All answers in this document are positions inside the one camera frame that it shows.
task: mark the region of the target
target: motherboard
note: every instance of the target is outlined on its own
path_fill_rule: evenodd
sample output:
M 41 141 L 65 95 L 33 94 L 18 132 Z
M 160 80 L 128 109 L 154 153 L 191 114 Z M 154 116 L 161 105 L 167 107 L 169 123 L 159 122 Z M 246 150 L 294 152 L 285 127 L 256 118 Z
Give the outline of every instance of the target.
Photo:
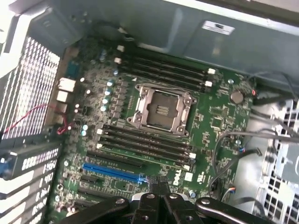
M 244 131 L 253 83 L 240 74 L 126 45 L 79 49 L 80 72 L 68 107 L 69 129 L 49 201 L 47 223 L 111 196 L 147 192 L 148 176 L 167 176 L 191 202 L 207 196 L 212 151 L 227 131 Z M 226 138 L 225 166 L 242 149 Z M 213 186 L 234 182 L 233 166 Z

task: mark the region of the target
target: green circuit board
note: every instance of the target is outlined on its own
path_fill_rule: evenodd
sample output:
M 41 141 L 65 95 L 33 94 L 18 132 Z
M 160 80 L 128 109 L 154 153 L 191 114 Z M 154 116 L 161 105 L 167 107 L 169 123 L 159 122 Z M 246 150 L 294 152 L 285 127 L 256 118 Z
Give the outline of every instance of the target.
M 92 203 L 104 200 L 105 195 L 123 196 L 130 199 L 136 193 L 147 191 L 147 183 L 145 182 L 136 183 L 86 171 L 82 169 L 85 162 L 137 175 L 167 176 L 171 191 L 186 194 L 191 202 L 199 197 L 207 196 L 209 180 L 214 175 L 211 165 L 212 150 L 218 137 L 226 131 L 245 130 L 247 126 L 252 105 L 252 84 L 247 83 L 242 75 L 213 68 L 202 63 L 137 49 L 138 54 L 150 56 L 150 58 L 155 58 L 157 61 L 166 60 L 173 64 L 209 71 L 208 75 L 212 87 L 206 92 L 190 91 L 181 86 L 174 87 L 168 83 L 136 76 L 128 72 L 120 71 L 119 74 L 115 75 L 115 64 L 113 63 L 117 57 L 115 49 L 106 49 L 106 51 L 105 61 L 96 59 L 85 61 L 84 66 L 81 66 L 83 68 L 80 72 L 82 73 L 81 77 L 84 77 L 85 80 L 84 82 L 77 81 L 79 87 L 75 93 L 75 102 L 71 105 L 72 110 L 75 110 L 75 105 L 79 104 L 78 109 L 80 110 L 74 115 L 74 126 L 68 133 L 49 201 L 47 221 L 54 224 L 72 214 L 74 210 L 72 211 L 71 208 L 75 207 L 76 210 L 84 209 Z M 112 82 L 111 87 L 107 87 L 108 82 Z M 130 121 L 136 119 L 134 115 L 138 111 L 138 105 L 142 106 L 140 105 L 141 87 L 159 90 L 159 95 L 156 97 L 157 102 L 165 97 L 165 104 L 161 107 L 158 106 L 158 109 L 155 108 L 155 110 L 159 110 L 160 115 L 171 113 L 171 107 L 175 104 L 177 98 L 174 97 L 173 102 L 170 99 L 174 94 L 174 89 L 176 90 L 175 96 L 180 93 L 182 96 L 184 94 L 186 96 L 186 93 L 191 96 L 192 104 L 187 116 L 184 117 L 185 130 L 183 134 L 171 134 L 163 130 L 164 128 L 170 128 L 169 123 L 163 123 L 166 122 L 164 120 L 152 121 L 152 126 L 157 123 L 160 125 L 154 128 L 140 129 L 132 125 Z M 107 90 L 111 91 L 108 97 L 105 95 Z M 232 102 L 231 94 L 234 91 L 242 91 L 244 99 L 241 103 Z M 107 105 L 103 104 L 104 98 L 109 100 Z M 150 119 L 156 118 L 159 119 L 159 117 L 154 116 L 148 117 L 147 121 L 150 123 Z M 83 136 L 85 134 L 82 135 L 83 125 L 88 125 L 86 136 Z M 127 139 L 128 141 L 124 143 L 124 146 L 117 147 L 114 141 L 119 140 L 118 136 L 103 138 L 103 131 L 105 132 L 103 127 L 113 130 L 116 128 L 120 130 L 120 132 L 116 132 L 118 135 L 124 134 L 132 139 L 142 140 L 142 136 L 130 135 L 124 130 L 144 133 L 162 139 L 161 141 L 165 140 L 165 145 L 168 142 L 172 142 L 174 145 L 186 145 L 189 152 L 193 154 L 193 157 L 196 155 L 196 158 L 192 158 L 191 162 L 188 161 L 189 165 L 186 165 L 186 162 L 176 161 L 176 157 L 171 154 L 171 148 L 163 151 L 162 154 L 156 154 L 153 151 L 146 153 L 144 150 L 128 150 L 132 143 L 130 139 Z M 107 141 L 111 141 L 114 145 L 107 146 L 105 144 Z M 222 150 L 218 155 L 220 167 L 225 166 L 239 153 L 238 148 L 242 146 L 242 142 L 243 139 L 238 137 L 231 137 L 223 142 Z M 137 167 L 124 162 L 91 156 L 94 152 L 114 156 L 125 161 L 135 161 L 142 165 Z M 230 184 L 233 184 L 235 171 L 236 166 L 222 176 L 220 193 L 225 191 Z M 82 178 L 83 176 L 92 177 L 93 179 L 85 181 Z M 90 190 L 88 194 L 82 192 L 85 189 Z M 100 192 L 102 195 L 96 196 L 95 192 Z M 84 202 L 84 206 L 78 206 L 80 202 Z

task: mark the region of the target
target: cpu socket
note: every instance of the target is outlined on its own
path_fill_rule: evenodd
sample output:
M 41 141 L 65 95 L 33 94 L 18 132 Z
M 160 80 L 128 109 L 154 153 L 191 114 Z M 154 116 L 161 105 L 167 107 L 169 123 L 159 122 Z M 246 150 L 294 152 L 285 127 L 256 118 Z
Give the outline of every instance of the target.
M 185 129 L 188 114 L 190 106 L 197 102 L 190 93 L 153 84 L 138 84 L 135 88 L 139 99 L 128 123 L 148 132 L 189 136 Z

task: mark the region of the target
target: red wire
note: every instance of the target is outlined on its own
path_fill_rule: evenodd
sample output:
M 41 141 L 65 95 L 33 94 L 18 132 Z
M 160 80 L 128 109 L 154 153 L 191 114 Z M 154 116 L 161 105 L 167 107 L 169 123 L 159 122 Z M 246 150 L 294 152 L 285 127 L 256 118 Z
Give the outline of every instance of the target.
M 5 129 L 4 133 L 8 133 L 11 129 L 15 128 L 17 124 L 19 124 L 23 119 L 25 119 L 28 115 L 30 115 L 34 110 L 41 108 L 41 107 L 49 107 L 54 109 L 56 112 L 61 112 L 57 107 L 47 105 L 47 104 L 41 104 L 39 106 L 33 107 L 31 110 L 27 111 L 25 115 L 23 115 L 19 120 L 17 120 L 13 125 L 9 126 L 7 129 Z M 62 115 L 64 118 L 64 126 L 57 129 L 57 134 L 63 134 L 65 131 L 67 131 L 67 127 L 70 125 L 67 123 L 67 119 L 65 115 Z

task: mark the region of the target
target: computer case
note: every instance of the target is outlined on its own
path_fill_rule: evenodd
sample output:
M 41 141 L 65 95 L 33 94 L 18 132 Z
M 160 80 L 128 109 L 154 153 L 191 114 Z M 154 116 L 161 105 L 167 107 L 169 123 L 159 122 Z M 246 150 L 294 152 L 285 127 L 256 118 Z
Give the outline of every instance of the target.
M 57 94 L 53 89 L 61 75 L 57 71 L 66 66 L 61 59 L 65 51 L 72 51 L 69 47 L 84 37 L 95 21 L 102 24 L 98 29 L 104 37 L 117 38 L 121 28 L 133 36 L 141 48 L 244 75 L 261 70 L 287 73 L 299 92 L 299 4 L 293 0 L 283 3 L 267 0 L 12 0 L 5 10 L 9 12 L 5 17 L 9 22 L 3 30 L 5 44 L 0 48 L 1 129 L 11 126 L 35 105 L 48 104 L 57 97 L 53 95 Z M 209 24 L 220 25 L 222 31 L 207 32 L 211 30 Z M 265 74 L 263 82 L 288 90 L 287 81 L 280 75 Z M 289 126 L 299 128 L 299 105 L 292 100 L 282 108 L 275 104 L 259 109 L 274 110 Z M 296 114 L 296 119 L 291 119 L 292 114 Z M 49 130 L 49 126 L 52 128 L 49 117 L 53 117 L 51 111 L 47 107 L 40 108 L 3 135 L 0 158 L 9 157 L 15 166 L 0 179 L 0 223 L 39 224 L 43 221 L 51 178 L 62 148 L 62 140 L 53 137 L 53 131 Z M 257 126 L 272 127 L 251 121 L 248 129 L 256 130 Z M 285 133 L 279 126 L 277 132 Z M 266 153 L 267 140 L 255 144 L 262 145 Z M 289 146 L 277 144 L 287 156 Z M 235 197 L 250 189 L 246 195 L 260 201 L 277 223 L 298 223 L 298 185 L 278 178 L 274 171 L 284 177 L 288 167 L 277 169 L 277 165 L 279 163 L 270 163 L 265 158 L 246 158 L 240 162 L 235 183 L 242 190 Z M 250 176 L 252 180 L 246 187 L 242 176 Z M 9 185 L 14 181 L 19 182 L 17 188 L 2 187 L 2 183 Z M 9 202 L 11 197 L 18 200 Z M 240 208 L 252 212 L 253 203 Z

